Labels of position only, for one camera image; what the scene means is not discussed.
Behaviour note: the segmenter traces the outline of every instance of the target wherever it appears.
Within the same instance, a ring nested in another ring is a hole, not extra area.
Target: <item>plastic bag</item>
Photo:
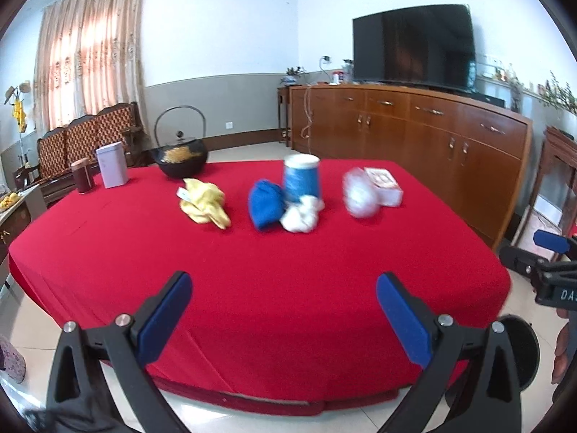
[[[343,200],[347,211],[355,218],[372,217],[380,208],[377,191],[368,174],[360,168],[345,173]]]

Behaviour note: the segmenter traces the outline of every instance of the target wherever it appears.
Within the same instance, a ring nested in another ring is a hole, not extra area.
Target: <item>yellow cloth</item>
[[[24,133],[26,131],[26,114],[22,108],[22,101],[17,99],[14,102],[14,108],[12,109],[12,117],[18,122],[18,131]]]
[[[180,207],[191,220],[196,223],[212,221],[220,229],[230,226],[230,218],[222,208],[224,193],[217,186],[198,179],[184,179],[184,183],[192,203],[181,200]]]

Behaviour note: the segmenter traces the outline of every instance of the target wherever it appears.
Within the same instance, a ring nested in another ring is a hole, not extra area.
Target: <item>white box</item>
[[[403,191],[399,184],[386,169],[366,167],[365,172],[369,176],[379,195],[382,206],[399,206],[403,201]]]
[[[125,185],[128,182],[126,159],[121,141],[98,148],[96,158],[100,166],[102,182],[107,189]]]

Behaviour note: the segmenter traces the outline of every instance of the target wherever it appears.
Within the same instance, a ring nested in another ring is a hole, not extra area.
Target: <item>metal bolt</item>
[[[120,314],[115,320],[114,323],[119,327],[126,327],[132,321],[131,315],[129,314]]]
[[[71,332],[74,332],[76,330],[76,322],[70,320],[66,324],[64,324],[64,327],[62,329],[67,334],[70,334]]]
[[[443,327],[451,327],[453,325],[454,319],[449,314],[441,314],[438,318],[439,324]]]
[[[499,322],[498,320],[496,320],[491,324],[491,328],[493,329],[493,332],[497,332],[497,334],[503,334],[503,332],[505,331],[505,326],[503,325],[502,322]]]

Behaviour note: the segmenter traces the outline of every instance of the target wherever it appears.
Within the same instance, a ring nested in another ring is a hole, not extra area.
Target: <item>beige curtain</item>
[[[119,102],[140,110],[142,0],[59,0],[44,11],[34,120],[44,133]]]

